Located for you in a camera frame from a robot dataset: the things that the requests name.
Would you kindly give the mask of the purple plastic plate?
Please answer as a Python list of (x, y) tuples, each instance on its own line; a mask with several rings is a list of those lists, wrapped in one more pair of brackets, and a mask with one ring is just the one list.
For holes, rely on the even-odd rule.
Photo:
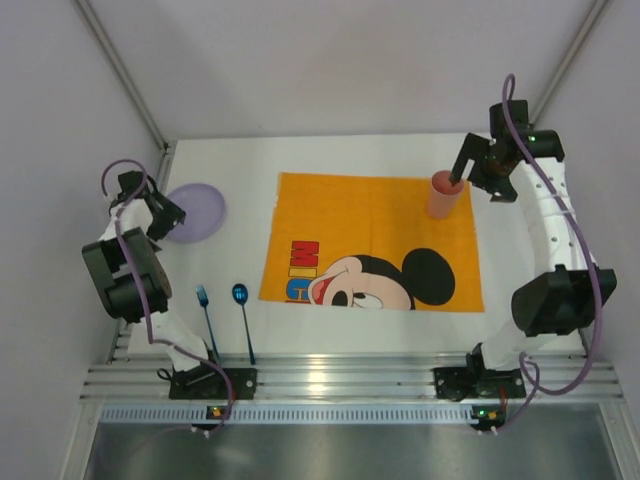
[(186, 212), (184, 222), (166, 236), (175, 243), (192, 244), (205, 240), (221, 228), (226, 218), (224, 196), (210, 184), (184, 184), (167, 197)]

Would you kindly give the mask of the pink plastic cup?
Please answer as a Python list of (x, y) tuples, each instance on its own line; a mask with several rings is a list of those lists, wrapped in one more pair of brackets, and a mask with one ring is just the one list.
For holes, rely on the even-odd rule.
[(452, 182), (449, 170), (436, 172), (430, 180), (430, 189), (426, 201), (427, 214), (436, 220), (447, 218), (465, 190), (463, 181)]

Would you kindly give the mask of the blue metal spoon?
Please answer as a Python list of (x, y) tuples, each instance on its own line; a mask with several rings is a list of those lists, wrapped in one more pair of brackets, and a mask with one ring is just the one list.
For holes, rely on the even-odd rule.
[(249, 354), (249, 361), (250, 361), (251, 365), (255, 365), (256, 364), (256, 357), (255, 357), (255, 353), (254, 353), (254, 349), (253, 349), (253, 345), (252, 345), (251, 334), (250, 334), (250, 329), (249, 329), (249, 322), (248, 322), (247, 312), (246, 312), (246, 304), (247, 304), (248, 299), (249, 299), (248, 288), (242, 283), (234, 284), (233, 287), (232, 287), (232, 297), (233, 297), (234, 301), (241, 308), (241, 312), (242, 312), (242, 316), (243, 316), (244, 329), (245, 329), (245, 335), (246, 335), (246, 341), (247, 341), (247, 349), (248, 349), (248, 354)]

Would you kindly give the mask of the orange cartoon mouse placemat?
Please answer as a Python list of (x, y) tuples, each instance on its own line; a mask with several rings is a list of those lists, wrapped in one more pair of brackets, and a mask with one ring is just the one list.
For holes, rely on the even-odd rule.
[(471, 195), (443, 220), (426, 178), (283, 173), (259, 297), (370, 309), (484, 309)]

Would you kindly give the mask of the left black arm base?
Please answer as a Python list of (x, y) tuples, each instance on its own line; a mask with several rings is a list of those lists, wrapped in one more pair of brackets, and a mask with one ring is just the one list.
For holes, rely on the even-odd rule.
[[(258, 371), (248, 367), (223, 369), (232, 387), (234, 400), (252, 400), (258, 385)], [(212, 367), (200, 364), (188, 371), (160, 368), (156, 375), (170, 384), (172, 400), (226, 400), (229, 390), (226, 381)]]

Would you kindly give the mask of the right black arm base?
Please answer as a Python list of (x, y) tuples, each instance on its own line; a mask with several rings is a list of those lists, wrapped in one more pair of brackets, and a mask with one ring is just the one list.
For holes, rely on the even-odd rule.
[(437, 367), (433, 370), (436, 397), (461, 402), (466, 399), (524, 399), (526, 389), (521, 371), (489, 369), (481, 343), (465, 356), (464, 366)]

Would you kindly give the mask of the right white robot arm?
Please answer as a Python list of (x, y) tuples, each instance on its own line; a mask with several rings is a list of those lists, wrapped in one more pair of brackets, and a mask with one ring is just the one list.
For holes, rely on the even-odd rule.
[(491, 106), (489, 122), (489, 137), (465, 137), (449, 180), (468, 180), (524, 214), (534, 277), (513, 292), (510, 319), (474, 350), (485, 368), (501, 370), (513, 368), (521, 352), (590, 326), (595, 304), (609, 299), (617, 279), (582, 251), (558, 133), (535, 129), (525, 100)]

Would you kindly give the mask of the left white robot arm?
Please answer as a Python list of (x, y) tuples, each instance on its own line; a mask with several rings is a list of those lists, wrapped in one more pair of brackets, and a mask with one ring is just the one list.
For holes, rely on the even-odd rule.
[(121, 173), (117, 182), (105, 231), (81, 250), (106, 313), (140, 324), (147, 343), (163, 347), (177, 373), (213, 365), (206, 341), (170, 311), (172, 286), (158, 257), (158, 242), (184, 222), (186, 212), (143, 170)]

